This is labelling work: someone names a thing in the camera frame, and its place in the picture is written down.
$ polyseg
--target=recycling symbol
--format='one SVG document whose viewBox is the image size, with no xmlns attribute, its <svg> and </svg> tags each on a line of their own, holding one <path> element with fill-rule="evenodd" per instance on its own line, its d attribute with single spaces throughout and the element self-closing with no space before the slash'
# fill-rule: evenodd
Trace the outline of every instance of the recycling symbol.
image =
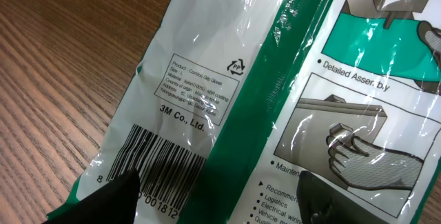
<svg viewBox="0 0 441 224">
<path fill-rule="evenodd" d="M 242 75 L 244 69 L 245 66 L 243 65 L 242 59 L 232 61 L 232 63 L 227 67 L 227 70 L 229 70 L 232 74 L 237 74 L 237 75 Z"/>
</svg>

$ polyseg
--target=brown wood surface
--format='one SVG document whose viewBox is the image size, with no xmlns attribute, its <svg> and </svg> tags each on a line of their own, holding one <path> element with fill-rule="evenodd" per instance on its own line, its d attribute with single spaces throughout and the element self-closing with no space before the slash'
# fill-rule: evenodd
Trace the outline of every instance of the brown wood surface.
<svg viewBox="0 0 441 224">
<path fill-rule="evenodd" d="M 66 200 L 170 0 L 0 0 L 0 223 Z M 441 223 L 441 182 L 421 223 Z"/>
</svg>

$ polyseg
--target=plastic packaging bag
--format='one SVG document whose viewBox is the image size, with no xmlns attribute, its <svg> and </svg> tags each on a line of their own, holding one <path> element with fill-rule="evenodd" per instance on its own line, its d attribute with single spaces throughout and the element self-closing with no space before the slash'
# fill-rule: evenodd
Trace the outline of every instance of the plastic packaging bag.
<svg viewBox="0 0 441 224">
<path fill-rule="evenodd" d="M 135 223 L 310 223 L 329 201 L 416 221 L 441 150 L 437 2 L 172 0 L 68 203 L 136 166 Z"/>
</svg>

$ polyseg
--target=wooden table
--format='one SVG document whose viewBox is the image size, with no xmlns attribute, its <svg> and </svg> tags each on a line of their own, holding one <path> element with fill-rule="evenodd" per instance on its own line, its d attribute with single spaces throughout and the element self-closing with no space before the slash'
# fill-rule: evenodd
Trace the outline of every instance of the wooden table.
<svg viewBox="0 0 441 224">
<path fill-rule="evenodd" d="M 170 0 L 0 0 L 0 223 L 40 223 L 98 152 Z M 441 181 L 421 223 L 441 223 Z"/>
</svg>

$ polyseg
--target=barcode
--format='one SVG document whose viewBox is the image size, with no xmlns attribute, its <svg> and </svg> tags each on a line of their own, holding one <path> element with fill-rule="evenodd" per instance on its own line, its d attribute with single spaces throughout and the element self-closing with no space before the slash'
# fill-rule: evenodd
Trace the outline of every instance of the barcode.
<svg viewBox="0 0 441 224">
<path fill-rule="evenodd" d="M 112 165 L 107 181 L 135 167 L 141 179 L 141 193 L 180 211 L 205 162 L 189 150 L 133 125 Z"/>
</svg>

